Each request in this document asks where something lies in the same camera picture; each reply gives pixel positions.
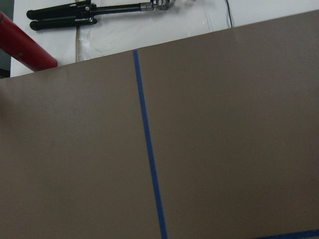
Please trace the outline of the torn blue tape strip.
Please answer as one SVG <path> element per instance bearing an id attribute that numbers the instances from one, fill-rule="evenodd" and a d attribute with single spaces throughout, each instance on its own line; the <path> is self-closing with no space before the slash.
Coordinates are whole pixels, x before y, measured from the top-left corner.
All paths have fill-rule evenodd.
<path id="1" fill-rule="evenodd" d="M 160 229 L 161 238 L 168 239 L 164 210 L 163 210 L 161 194 L 160 194 L 160 186 L 159 186 L 158 175 L 157 175 L 156 162 L 154 158 L 152 137 L 151 137 L 151 132 L 149 128 L 148 113 L 147 113 L 147 106 L 146 106 L 145 95 L 144 95 L 142 71 L 140 67 L 138 50 L 133 50 L 133 59 L 134 59 L 140 108 L 141 108 L 141 114 L 142 114 L 142 120 L 143 120 L 144 135 L 145 135 L 145 141 L 146 141 L 146 147 L 147 147 L 147 153 L 148 153 L 149 167 L 150 167 L 150 173 L 152 178 L 152 185 L 153 185 L 153 191 L 154 191 L 154 197 L 155 197 L 155 203 L 156 203 L 156 209 L 157 209 L 157 215 L 158 215 L 159 229 Z"/>

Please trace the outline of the black tripod stick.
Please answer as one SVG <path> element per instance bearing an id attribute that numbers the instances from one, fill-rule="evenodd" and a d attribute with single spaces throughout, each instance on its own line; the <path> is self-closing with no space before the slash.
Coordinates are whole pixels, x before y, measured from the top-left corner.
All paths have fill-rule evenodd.
<path id="1" fill-rule="evenodd" d="M 173 0 L 150 0 L 141 3 L 98 7 L 90 0 L 83 0 L 38 10 L 29 10 L 26 16 L 31 20 L 30 28 L 34 31 L 40 31 L 94 25 L 97 23 L 95 18 L 97 15 L 153 11 L 154 9 L 168 10 L 173 4 Z"/>

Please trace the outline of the long blue tape strip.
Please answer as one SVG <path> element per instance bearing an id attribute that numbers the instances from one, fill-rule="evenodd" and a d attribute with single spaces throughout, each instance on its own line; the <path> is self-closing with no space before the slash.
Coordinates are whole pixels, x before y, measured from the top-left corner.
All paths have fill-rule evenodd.
<path id="1" fill-rule="evenodd" d="M 260 237 L 258 239 L 311 239 L 311 238 L 318 238 L 318 237 L 319 237 L 319 230 L 317 229 L 317 230 L 302 231 L 302 232 L 288 233 L 288 234 L 282 234 L 282 235 Z"/>

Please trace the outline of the red cylinder object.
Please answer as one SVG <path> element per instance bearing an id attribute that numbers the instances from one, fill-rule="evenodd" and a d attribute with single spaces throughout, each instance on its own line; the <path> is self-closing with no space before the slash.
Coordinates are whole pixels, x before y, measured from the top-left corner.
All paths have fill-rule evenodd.
<path id="1" fill-rule="evenodd" d="M 0 13 L 0 49 L 33 72 L 55 68 L 57 60 Z"/>

